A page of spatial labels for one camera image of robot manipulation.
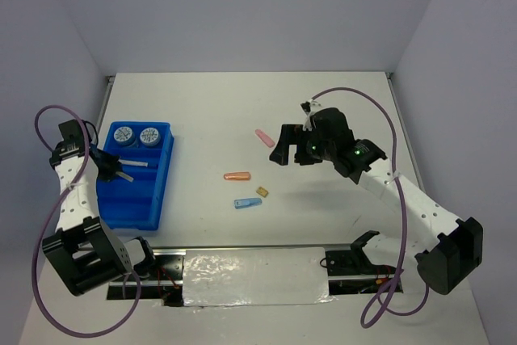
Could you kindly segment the blue white marker pen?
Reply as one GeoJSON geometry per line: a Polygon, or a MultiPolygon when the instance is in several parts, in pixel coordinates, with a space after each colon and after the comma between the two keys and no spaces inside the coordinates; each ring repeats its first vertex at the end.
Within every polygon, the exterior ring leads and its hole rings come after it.
{"type": "Polygon", "coordinates": [[[147,162],[125,160],[125,159],[120,159],[119,163],[123,166],[138,166],[138,167],[148,167],[149,166],[149,163],[147,163],[147,162]]]}

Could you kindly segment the pink correction tape case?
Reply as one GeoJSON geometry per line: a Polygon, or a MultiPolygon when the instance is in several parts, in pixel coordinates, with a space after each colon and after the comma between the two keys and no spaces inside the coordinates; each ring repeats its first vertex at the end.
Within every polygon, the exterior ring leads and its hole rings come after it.
{"type": "Polygon", "coordinates": [[[275,146],[275,141],[269,137],[263,130],[256,129],[255,135],[261,140],[261,142],[266,145],[268,148],[273,148],[275,146]]]}

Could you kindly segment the blue paint jar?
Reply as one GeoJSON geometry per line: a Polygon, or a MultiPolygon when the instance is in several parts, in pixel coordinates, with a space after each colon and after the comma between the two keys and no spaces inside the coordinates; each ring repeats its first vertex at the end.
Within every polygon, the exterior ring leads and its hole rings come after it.
{"type": "Polygon", "coordinates": [[[113,139],[119,147],[134,147],[137,144],[137,137],[129,126],[120,126],[115,129],[113,139]]]}
{"type": "Polygon", "coordinates": [[[147,127],[141,131],[139,140],[144,147],[152,148],[160,142],[161,135],[157,128],[147,127]]]}

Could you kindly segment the tan small eraser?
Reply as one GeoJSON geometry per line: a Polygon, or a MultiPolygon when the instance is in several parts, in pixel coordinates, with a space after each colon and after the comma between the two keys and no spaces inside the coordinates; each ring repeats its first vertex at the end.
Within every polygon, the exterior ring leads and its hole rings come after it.
{"type": "Polygon", "coordinates": [[[260,195],[263,198],[266,198],[269,194],[269,191],[265,189],[264,187],[258,187],[256,190],[256,193],[260,195]]]}

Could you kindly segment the orange correction tape case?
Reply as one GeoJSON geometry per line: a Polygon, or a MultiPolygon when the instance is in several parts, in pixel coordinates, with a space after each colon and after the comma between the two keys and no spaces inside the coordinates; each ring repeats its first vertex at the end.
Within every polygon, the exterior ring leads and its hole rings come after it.
{"type": "Polygon", "coordinates": [[[249,171],[228,172],[224,173],[223,178],[229,181],[249,181],[251,173],[249,171]]]}

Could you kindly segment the blue correction tape case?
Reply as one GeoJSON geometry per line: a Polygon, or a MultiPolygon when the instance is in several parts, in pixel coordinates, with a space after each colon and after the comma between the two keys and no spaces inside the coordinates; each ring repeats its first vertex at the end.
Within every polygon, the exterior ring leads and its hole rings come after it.
{"type": "Polygon", "coordinates": [[[252,208],[255,206],[259,206],[263,203],[261,198],[253,197],[253,198],[245,198],[245,199],[237,199],[233,202],[233,205],[236,209],[244,209],[244,208],[252,208]]]}

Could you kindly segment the grey rectangular eraser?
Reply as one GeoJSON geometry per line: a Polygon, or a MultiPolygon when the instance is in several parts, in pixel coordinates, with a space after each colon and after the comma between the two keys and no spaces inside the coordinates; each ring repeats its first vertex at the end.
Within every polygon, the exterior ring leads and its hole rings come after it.
{"type": "Polygon", "coordinates": [[[131,177],[130,175],[125,174],[123,171],[117,171],[116,175],[121,177],[122,179],[125,179],[125,180],[129,181],[129,182],[133,182],[133,180],[134,180],[133,177],[131,177]]]}

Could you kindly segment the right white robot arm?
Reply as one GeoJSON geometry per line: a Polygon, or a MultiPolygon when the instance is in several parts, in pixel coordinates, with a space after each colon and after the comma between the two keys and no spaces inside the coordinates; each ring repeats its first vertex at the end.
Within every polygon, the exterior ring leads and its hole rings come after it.
{"type": "Polygon", "coordinates": [[[302,106],[303,124],[283,124],[269,159],[286,166],[330,162],[344,178],[372,193],[393,212],[403,212],[408,228],[424,247],[416,255],[417,272],[426,285],[449,294],[482,261],[484,229],[438,205],[393,167],[386,153],[368,139],[355,138],[346,116],[335,107],[302,106]]]}

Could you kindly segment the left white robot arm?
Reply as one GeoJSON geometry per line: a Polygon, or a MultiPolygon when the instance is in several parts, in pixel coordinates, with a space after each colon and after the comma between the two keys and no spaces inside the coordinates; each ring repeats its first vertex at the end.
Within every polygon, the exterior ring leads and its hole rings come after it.
{"type": "Polygon", "coordinates": [[[59,124],[62,135],[49,160],[61,194],[55,233],[42,249],[67,289],[76,297],[132,273],[153,277],[158,259],[149,243],[136,237],[126,246],[101,218],[97,182],[109,183],[122,171],[119,158],[90,143],[77,120],[59,124]]]}

